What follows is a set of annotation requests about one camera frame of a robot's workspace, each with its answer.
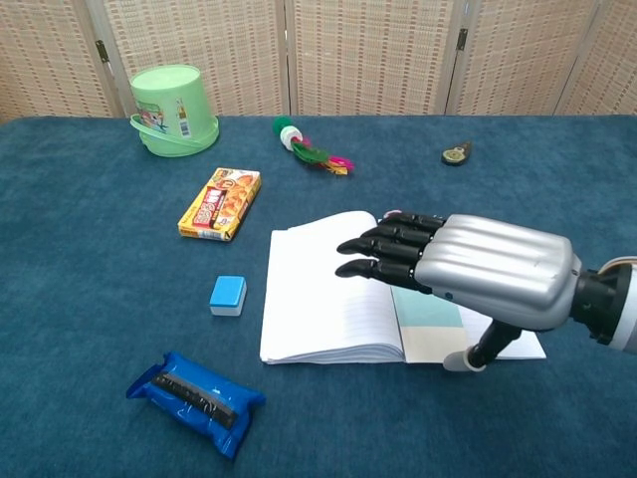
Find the robotic hand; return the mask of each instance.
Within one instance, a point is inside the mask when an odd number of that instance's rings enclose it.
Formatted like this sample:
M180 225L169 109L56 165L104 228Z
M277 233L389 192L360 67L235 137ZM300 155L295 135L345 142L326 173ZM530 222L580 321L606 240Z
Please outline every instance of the robotic hand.
M522 330L556 329L569 317L604 345L637 354L637 260L582 269L568 239L483 217L394 213L338 246L363 254L336 270L433 294L493 318L480 341L444 367L481 371Z

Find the open notebook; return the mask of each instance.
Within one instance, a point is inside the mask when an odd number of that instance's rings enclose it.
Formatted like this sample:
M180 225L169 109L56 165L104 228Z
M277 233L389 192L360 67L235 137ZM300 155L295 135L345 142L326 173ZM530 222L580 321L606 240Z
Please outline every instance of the open notebook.
M334 271L349 260L338 244L376 225L362 211L344 212L273 231L261 336L267 363L437 362L474 344L491 321L433 296ZM545 355L535 334L499 358Z

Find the green bucket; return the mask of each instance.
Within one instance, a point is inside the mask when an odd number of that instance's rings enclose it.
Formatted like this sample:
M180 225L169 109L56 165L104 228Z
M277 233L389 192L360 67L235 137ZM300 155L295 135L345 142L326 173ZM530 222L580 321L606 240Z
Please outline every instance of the green bucket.
M203 89L201 72L189 65L166 65L139 72L130 80L137 115L130 124L158 156L187 156L212 145L219 122Z

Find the blue eraser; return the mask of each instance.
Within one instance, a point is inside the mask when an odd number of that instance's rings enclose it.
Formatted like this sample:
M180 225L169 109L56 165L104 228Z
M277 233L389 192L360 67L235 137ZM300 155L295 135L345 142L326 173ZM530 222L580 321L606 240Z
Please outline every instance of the blue eraser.
M210 311L213 316L240 316L245 298L245 278L219 276L210 296Z

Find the woven screen panel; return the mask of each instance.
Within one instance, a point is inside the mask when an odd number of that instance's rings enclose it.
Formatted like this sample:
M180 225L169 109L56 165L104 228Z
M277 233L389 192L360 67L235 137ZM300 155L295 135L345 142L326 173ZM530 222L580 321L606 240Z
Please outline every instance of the woven screen panel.
M592 45L561 114L637 114L637 3L614 0L594 33Z
M552 115L593 0L483 0L459 115Z
M201 71L217 115L283 111L276 21L282 3L106 0L105 6L129 78L150 67L188 64Z
M0 1L0 121L111 117L72 2Z
M295 0L299 113L433 113L452 4Z

